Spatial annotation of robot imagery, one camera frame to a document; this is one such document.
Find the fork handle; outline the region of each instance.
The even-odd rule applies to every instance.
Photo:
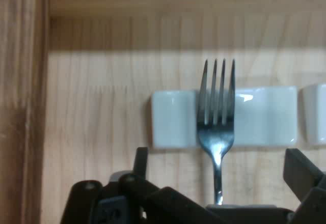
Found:
[[[220,155],[213,158],[214,170],[214,202],[216,205],[222,205],[222,157]]]

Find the black plastic part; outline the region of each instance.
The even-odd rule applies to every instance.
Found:
[[[117,196],[98,202],[92,224],[127,224],[130,223],[129,218],[127,198]]]
[[[150,223],[226,223],[172,188],[159,189],[135,174],[123,176],[119,190],[144,208]]]
[[[102,189],[98,181],[82,181],[72,186],[61,224],[88,224],[92,206]]]
[[[312,187],[318,185],[323,172],[316,167],[300,150],[287,149],[283,178],[297,198],[302,201]]]
[[[326,223],[326,190],[312,188],[295,211],[289,224]]]
[[[269,207],[236,207],[221,206],[208,208],[211,212],[232,224],[286,224],[291,210]]]
[[[137,148],[136,157],[133,163],[133,173],[146,179],[146,168],[147,168],[147,157],[148,148],[139,147]]]

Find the screw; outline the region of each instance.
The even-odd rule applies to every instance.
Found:
[[[91,189],[95,188],[95,184],[92,183],[92,182],[88,182],[88,183],[86,183],[85,188],[86,188],[87,190],[91,190]]]
[[[133,175],[128,175],[125,179],[126,182],[133,182],[135,180],[135,177]]]
[[[290,213],[287,214],[286,218],[287,218],[288,221],[290,221],[290,220],[292,220],[293,216],[294,216],[294,213],[290,212]]]

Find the metal fork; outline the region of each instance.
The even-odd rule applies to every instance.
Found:
[[[219,94],[215,93],[217,60],[214,63],[213,79],[208,101],[207,60],[205,62],[202,83],[200,86],[197,133],[203,150],[211,157],[214,169],[214,201],[216,205],[223,202],[222,195],[222,159],[230,150],[234,141],[234,99],[235,99],[235,61],[232,62],[230,87],[227,103],[224,101],[225,60],[222,64],[222,74]]]

